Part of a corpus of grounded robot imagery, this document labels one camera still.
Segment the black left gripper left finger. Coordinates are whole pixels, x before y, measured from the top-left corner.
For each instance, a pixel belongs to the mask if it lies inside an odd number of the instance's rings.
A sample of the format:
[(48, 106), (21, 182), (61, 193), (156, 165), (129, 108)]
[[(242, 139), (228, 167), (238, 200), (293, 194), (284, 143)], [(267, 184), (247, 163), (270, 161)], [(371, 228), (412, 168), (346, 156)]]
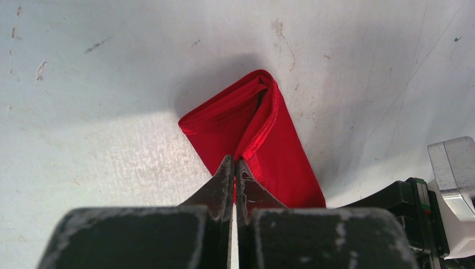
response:
[(83, 207), (55, 227), (39, 268), (229, 268), (235, 163), (173, 207)]

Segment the red satin napkin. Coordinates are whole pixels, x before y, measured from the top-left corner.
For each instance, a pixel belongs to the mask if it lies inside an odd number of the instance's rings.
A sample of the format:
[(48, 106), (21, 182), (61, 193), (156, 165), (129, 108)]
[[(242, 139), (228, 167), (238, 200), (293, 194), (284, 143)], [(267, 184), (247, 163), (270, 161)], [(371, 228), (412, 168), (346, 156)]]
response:
[(178, 122), (207, 170), (222, 159), (244, 160), (252, 175), (289, 208), (324, 208), (326, 201), (278, 83), (255, 70)]

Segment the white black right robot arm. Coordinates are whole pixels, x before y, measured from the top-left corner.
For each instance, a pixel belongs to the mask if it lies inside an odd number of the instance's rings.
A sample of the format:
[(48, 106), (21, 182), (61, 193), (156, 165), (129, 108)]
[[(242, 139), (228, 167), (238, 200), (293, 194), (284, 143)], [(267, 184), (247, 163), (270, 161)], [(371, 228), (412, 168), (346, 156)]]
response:
[(350, 207), (391, 212), (420, 268), (474, 268), (474, 139), (463, 136), (427, 149), (433, 181), (398, 180)]

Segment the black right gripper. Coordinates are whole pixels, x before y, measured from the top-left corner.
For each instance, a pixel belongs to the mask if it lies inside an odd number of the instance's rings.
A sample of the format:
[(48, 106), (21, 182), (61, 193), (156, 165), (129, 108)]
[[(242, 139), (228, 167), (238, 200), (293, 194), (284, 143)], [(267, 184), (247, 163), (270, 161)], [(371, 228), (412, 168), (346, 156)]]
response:
[(348, 207), (385, 212), (386, 219), (365, 215), (350, 222), (350, 238), (340, 246), (342, 268), (448, 267), (440, 207), (423, 179), (396, 181)]

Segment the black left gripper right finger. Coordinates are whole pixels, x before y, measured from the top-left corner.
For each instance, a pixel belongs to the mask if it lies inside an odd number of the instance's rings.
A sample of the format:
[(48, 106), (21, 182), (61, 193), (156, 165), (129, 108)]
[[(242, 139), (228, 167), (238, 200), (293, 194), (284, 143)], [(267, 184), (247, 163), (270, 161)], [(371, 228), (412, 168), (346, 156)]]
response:
[(406, 234), (382, 208), (288, 208), (236, 163), (240, 268), (418, 268)]

